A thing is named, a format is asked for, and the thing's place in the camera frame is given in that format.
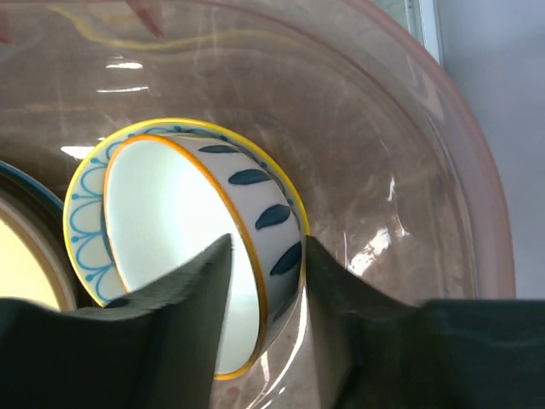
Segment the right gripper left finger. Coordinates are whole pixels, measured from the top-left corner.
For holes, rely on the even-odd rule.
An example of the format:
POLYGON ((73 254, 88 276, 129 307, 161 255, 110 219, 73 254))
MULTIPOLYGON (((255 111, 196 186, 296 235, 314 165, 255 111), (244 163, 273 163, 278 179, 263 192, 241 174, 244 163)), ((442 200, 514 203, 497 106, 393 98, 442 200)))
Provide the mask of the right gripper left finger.
POLYGON ((2 407, 208 407, 231 272, 223 235, 105 308, 4 298, 2 407))

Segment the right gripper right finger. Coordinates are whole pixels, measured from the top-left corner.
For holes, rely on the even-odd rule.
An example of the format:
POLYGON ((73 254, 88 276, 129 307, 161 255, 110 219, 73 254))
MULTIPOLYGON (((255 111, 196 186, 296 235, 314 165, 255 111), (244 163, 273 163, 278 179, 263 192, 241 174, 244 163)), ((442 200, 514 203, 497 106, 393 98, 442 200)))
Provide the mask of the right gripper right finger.
POLYGON ((409 306, 307 238, 307 298, 323 408, 541 408, 541 300, 409 306))

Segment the blue yellow patterned bowl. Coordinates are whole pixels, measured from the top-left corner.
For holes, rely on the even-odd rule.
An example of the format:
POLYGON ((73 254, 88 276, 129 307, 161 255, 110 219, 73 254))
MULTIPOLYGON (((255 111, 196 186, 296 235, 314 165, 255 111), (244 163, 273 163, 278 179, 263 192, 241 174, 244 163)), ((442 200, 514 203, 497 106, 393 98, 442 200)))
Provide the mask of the blue yellow patterned bowl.
POLYGON ((126 293, 106 234, 103 192, 106 168, 117 147, 140 134, 189 133, 241 147, 277 181, 299 222, 310 234, 307 213, 295 186, 279 165, 254 142, 221 127, 191 118, 153 118, 116 130, 91 148, 73 174, 63 207, 63 234, 73 269, 92 299, 101 306, 126 293))

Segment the white bowl orange rim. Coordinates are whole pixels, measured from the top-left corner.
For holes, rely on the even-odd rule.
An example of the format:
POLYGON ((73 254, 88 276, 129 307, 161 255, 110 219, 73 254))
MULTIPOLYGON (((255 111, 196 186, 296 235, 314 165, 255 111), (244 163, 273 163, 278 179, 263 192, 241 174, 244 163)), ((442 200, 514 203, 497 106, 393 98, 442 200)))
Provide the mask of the white bowl orange rim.
POLYGON ((250 152, 221 138, 136 135, 106 170, 107 237, 135 291, 232 239, 232 277, 215 375, 247 372, 282 331, 297 297, 304 240, 285 191, 250 152))

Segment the yellow orange plate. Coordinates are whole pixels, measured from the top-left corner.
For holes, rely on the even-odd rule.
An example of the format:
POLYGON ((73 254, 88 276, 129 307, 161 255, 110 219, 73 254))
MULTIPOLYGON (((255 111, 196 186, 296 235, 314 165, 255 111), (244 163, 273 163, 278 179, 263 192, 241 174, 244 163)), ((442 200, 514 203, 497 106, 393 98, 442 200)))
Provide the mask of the yellow orange plate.
POLYGON ((56 311, 77 308, 77 288, 63 247, 17 198, 1 196, 1 296, 56 311))

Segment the white watermelon pattern plate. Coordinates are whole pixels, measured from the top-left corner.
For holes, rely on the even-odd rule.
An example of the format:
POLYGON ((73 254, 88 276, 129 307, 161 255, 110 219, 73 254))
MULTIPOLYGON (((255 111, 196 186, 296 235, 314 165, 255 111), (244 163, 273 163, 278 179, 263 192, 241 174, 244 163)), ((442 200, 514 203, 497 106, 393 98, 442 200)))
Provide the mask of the white watermelon pattern plate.
POLYGON ((43 205, 47 205, 59 212, 63 211, 63 202, 59 197, 45 187, 40 181, 29 176, 19 168, 2 161, 1 175, 6 176, 11 182, 14 182, 17 186, 27 191, 43 205))

